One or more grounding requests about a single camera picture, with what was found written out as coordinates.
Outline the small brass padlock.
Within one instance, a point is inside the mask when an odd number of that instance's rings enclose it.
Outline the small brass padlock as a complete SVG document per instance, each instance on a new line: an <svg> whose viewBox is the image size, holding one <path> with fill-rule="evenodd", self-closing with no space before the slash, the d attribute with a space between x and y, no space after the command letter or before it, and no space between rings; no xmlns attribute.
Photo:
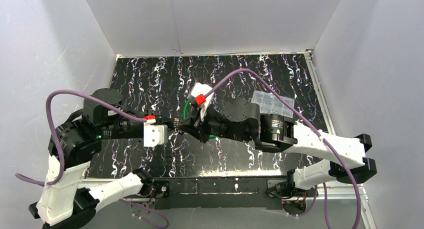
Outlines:
<svg viewBox="0 0 424 229"><path fill-rule="evenodd" d="M179 119L178 119L178 118L176 118L176 119L173 121L173 128L174 128L175 130L177 130L177 129L179 128L180 124L181 124L181 122L179 121Z"/></svg>

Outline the green cable lock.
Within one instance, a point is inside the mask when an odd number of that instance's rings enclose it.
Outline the green cable lock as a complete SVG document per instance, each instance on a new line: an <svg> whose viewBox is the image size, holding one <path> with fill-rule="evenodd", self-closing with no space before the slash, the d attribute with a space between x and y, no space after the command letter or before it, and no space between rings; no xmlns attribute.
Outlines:
<svg viewBox="0 0 424 229"><path fill-rule="evenodd" d="M191 104L190 101L186 101L186 103L184 104L183 112L182 112L182 119L183 120L187 119L188 116L189 116L188 108L189 108L190 104ZM216 138L215 135L209 135L209 139L215 139L215 138Z"/></svg>

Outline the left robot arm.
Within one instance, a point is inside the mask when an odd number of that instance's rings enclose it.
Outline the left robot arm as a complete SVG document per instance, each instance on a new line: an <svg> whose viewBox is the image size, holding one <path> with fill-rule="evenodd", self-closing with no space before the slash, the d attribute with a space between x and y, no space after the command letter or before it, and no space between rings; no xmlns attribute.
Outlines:
<svg viewBox="0 0 424 229"><path fill-rule="evenodd" d="M171 119L149 112L124 111L122 94L101 88L81 93L82 109L59 126L52 126L48 146L48 171L39 201L29 206L45 229L79 229L105 206L133 195L149 196L153 178L139 168L104 185L80 187L92 158L102 142L139 139L148 148L167 143L174 129Z"/></svg>

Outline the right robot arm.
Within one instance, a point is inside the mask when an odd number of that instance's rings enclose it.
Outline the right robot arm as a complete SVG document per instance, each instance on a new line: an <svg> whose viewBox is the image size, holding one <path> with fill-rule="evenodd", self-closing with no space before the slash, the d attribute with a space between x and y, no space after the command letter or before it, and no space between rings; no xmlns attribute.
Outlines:
<svg viewBox="0 0 424 229"><path fill-rule="evenodd" d="M211 106L194 105L177 129L202 143L215 136L253 142L256 150L265 153L300 153L320 158L313 165L287 173L288 191L306 191L333 180L362 184L377 173L376 161L366 157L372 147L368 134L346 138L314 132L293 118L261 113L258 104L243 98L227 101L223 112Z"/></svg>

